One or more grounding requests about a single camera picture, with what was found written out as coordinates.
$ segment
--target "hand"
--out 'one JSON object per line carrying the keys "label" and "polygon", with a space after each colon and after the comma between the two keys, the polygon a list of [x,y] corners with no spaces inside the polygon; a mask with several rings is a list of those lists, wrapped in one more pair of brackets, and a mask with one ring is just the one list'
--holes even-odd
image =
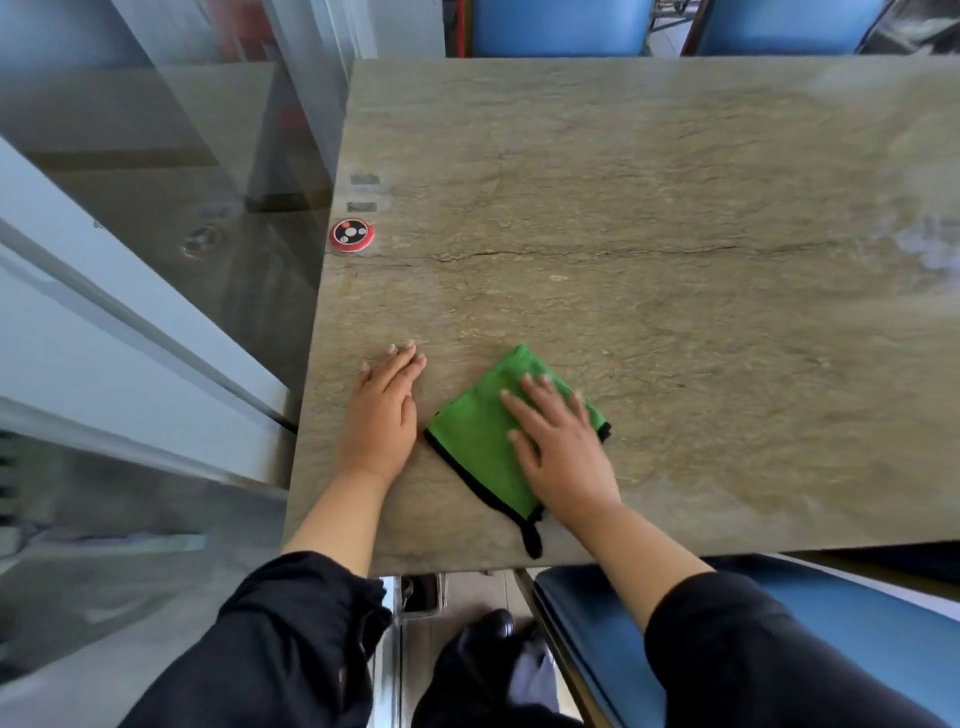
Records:
{"label": "hand", "polygon": [[410,389],[424,367],[426,356],[413,343],[401,350],[392,344],[372,369],[364,362],[340,436],[339,474],[372,476],[384,491],[394,482],[417,440],[417,406]]}
{"label": "hand", "polygon": [[540,411],[506,390],[500,393],[523,428],[509,435],[516,459],[530,490],[576,535],[594,515],[620,505],[613,465],[578,393],[567,407],[549,376],[534,382],[524,375],[520,385]]}

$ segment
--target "red call button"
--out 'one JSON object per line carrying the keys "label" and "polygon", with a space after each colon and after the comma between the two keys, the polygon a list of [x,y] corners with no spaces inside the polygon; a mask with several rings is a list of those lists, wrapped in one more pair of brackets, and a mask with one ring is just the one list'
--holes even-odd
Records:
{"label": "red call button", "polygon": [[373,225],[359,217],[341,220],[330,229],[330,245],[344,253],[362,251],[373,240]]}

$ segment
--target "chair seat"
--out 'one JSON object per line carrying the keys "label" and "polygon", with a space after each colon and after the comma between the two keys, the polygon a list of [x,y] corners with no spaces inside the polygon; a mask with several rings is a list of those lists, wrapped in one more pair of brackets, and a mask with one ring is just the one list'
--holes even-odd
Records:
{"label": "chair seat", "polygon": [[697,56],[848,56],[886,0],[705,0]]}
{"label": "chair seat", "polygon": [[653,0],[473,0],[473,55],[638,56]]}
{"label": "chair seat", "polygon": [[[960,725],[960,622],[781,559],[745,556],[713,565],[754,579],[874,677]],[[666,697],[647,663],[643,636],[599,567],[546,570],[534,594],[611,724],[662,726]]]}

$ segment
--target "microfiber towel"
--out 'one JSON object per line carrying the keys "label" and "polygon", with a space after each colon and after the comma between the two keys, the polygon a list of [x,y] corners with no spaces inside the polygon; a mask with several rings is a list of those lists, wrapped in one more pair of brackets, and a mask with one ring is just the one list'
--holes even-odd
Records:
{"label": "microfiber towel", "polygon": [[[423,436],[477,497],[520,527],[527,553],[539,559],[543,545],[534,524],[543,515],[543,505],[530,491],[514,446],[507,439],[507,432],[519,429],[519,425],[500,401],[500,390],[506,389],[529,403],[520,388],[520,378],[525,374],[550,375],[564,399],[570,396],[570,387],[521,344],[464,394],[445,405]],[[589,403],[587,410],[590,425],[603,442],[610,436],[610,424]]]}

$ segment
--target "black sleeve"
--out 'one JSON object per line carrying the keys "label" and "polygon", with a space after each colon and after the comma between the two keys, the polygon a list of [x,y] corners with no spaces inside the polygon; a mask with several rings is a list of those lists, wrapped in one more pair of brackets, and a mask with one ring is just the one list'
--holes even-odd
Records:
{"label": "black sleeve", "polygon": [[391,620],[383,595],[320,554],[281,556],[244,580],[121,725],[366,725],[367,660]]}
{"label": "black sleeve", "polygon": [[667,726],[946,726],[739,574],[676,586],[654,610],[645,642],[666,690]]}

